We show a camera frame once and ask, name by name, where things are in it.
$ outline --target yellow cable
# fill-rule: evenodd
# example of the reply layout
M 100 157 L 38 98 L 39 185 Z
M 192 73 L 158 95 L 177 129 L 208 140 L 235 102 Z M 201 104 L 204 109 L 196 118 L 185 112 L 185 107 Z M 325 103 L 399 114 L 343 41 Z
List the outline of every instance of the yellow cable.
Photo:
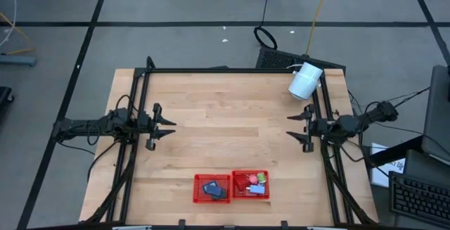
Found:
M 312 21 L 311 32 L 309 33 L 308 47 L 307 47 L 307 51 L 306 51 L 307 55 L 308 55 L 308 52 L 309 52 L 309 46 L 311 45 L 311 42 L 312 42 L 312 35 L 314 33 L 314 26 L 316 26 L 316 21 L 317 21 L 317 18 L 319 17 L 319 12 L 321 10 L 322 3 L 323 3 L 323 0 L 321 0 L 319 2 L 319 5 L 317 6 L 317 10 L 316 10 L 316 15 L 314 16 L 314 20 Z
M 25 53 L 25 52 L 29 52 L 29 51 L 36 51 L 36 49 L 30 48 L 32 46 L 32 42 L 31 42 L 30 38 L 20 28 L 15 27 L 13 25 L 13 23 L 3 13 L 0 13 L 0 17 L 2 17 L 11 27 L 13 27 L 14 30 L 17 30 L 17 32 L 19 32 L 25 38 L 25 40 L 27 41 L 27 45 L 29 47 L 28 49 L 12 51 L 10 53 L 7 53 L 6 55 Z

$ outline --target concrete floor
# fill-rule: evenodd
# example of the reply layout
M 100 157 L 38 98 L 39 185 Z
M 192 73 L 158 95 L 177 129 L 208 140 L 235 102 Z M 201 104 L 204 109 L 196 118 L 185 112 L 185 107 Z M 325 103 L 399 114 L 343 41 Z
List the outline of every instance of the concrete floor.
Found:
M 450 21 L 446 1 L 425 0 L 437 22 Z M 89 22 L 96 2 L 18 0 L 18 21 Z M 266 20 L 309 21 L 318 2 L 269 0 Z M 263 7 L 264 0 L 105 0 L 99 21 L 258 21 Z M 12 18 L 13 0 L 0 0 L 0 11 Z M 319 20 L 426 22 L 417 0 L 325 0 Z M 0 39 L 6 36 L 5 29 L 0 27 Z M 304 53 L 309 27 L 267 29 L 281 51 Z M 37 65 L 0 66 L 0 85 L 12 87 L 16 95 L 0 126 L 0 229 L 17 226 L 87 28 L 23 30 L 36 45 Z M 439 31 L 450 41 L 449 28 Z M 14 33 L 0 52 L 20 49 L 23 44 L 21 36 Z M 142 67 L 147 55 L 161 68 L 253 68 L 258 53 L 252 27 L 97 27 L 67 117 L 100 117 L 114 70 Z M 346 65 L 347 85 L 361 104 L 423 89 L 430 83 L 432 66 L 446 65 L 429 27 L 318 27 L 310 55 Z M 402 105 L 393 125 L 421 131 L 427 96 Z M 414 136 L 373 126 L 364 138 L 365 144 L 393 146 Z M 88 148 L 84 139 L 69 144 Z M 92 160 L 93 156 L 84 152 L 56 147 L 29 227 L 77 222 Z M 389 224 L 382 201 L 377 200 L 380 218 Z

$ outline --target white paper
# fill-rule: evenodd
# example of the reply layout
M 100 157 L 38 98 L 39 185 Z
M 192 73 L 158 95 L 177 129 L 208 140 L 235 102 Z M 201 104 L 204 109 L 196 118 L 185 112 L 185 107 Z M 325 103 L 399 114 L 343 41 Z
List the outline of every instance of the white paper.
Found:
M 371 154 L 374 153 L 378 153 L 380 151 L 384 151 L 387 146 L 383 146 L 377 143 L 372 143 L 372 147 L 371 148 Z M 383 166 L 380 166 L 380 169 L 384 172 L 386 172 L 386 174 L 389 174 L 389 171 L 395 171 L 397 173 L 403 173 L 403 169 L 405 166 L 405 159 L 400 159 L 400 160 L 396 160 L 394 162 L 391 163 L 386 163 Z M 382 187 L 389 187 L 389 179 L 377 168 L 373 168 L 371 170 L 371 174 L 372 174 L 372 179 L 371 179 L 371 183 L 378 185 L 378 186 L 382 186 Z

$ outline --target red basket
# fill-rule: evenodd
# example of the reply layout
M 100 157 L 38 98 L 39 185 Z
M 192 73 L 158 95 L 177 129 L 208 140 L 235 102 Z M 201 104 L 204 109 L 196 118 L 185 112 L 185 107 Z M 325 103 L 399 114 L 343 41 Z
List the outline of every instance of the red basket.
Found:
M 229 174 L 196 174 L 194 176 L 194 203 L 230 203 L 231 176 Z M 203 192 L 203 185 L 216 181 L 217 184 L 226 190 L 226 198 L 213 200 L 212 196 Z
M 264 191 L 264 195 L 263 194 L 253 194 L 250 193 L 249 191 L 239 191 L 239 189 L 236 188 L 236 185 L 234 184 L 234 177 L 238 176 L 238 175 L 249 175 L 249 174 L 258 174 L 263 172 L 266 175 L 266 190 Z M 233 170 L 232 172 L 233 175 L 233 198 L 237 198 L 237 199 L 269 199 L 270 198 L 270 193 L 269 193 L 269 172 L 267 172 L 267 170 Z

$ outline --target wooden tabletop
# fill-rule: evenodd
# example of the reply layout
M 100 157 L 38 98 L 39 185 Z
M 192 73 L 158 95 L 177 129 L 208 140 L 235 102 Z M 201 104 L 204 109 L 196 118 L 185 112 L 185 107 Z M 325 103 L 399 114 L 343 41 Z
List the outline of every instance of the wooden tabletop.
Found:
M 107 111 L 129 94 L 132 75 L 133 70 L 116 70 Z M 332 109 L 352 114 L 342 71 L 326 70 L 326 79 Z M 285 133 L 302 133 L 304 122 L 286 117 L 299 115 L 312 101 L 293 98 L 287 90 L 291 80 L 291 74 L 151 74 L 146 111 L 151 113 L 158 102 L 163 116 L 177 126 L 174 134 L 157 141 L 155 151 L 145 148 L 148 134 L 141 135 L 127 223 L 174 225 L 185 219 L 189 225 L 278 226 L 281 220 L 290 226 L 332 225 L 319 140 L 314 138 L 313 153 L 303 153 Z M 321 90 L 319 98 L 323 100 Z M 96 155 L 112 141 L 101 138 Z M 355 145 L 344 147 L 354 158 L 362 156 Z M 118 150 L 113 148 L 92 169 L 80 219 L 91 216 L 110 191 Z M 350 193 L 378 221 L 364 162 L 351 162 L 345 155 L 342 161 Z M 195 174 L 231 174 L 236 169 L 268 170 L 270 199 L 193 203 Z M 336 194 L 344 222 L 337 189 Z M 117 202 L 115 219 L 122 194 Z

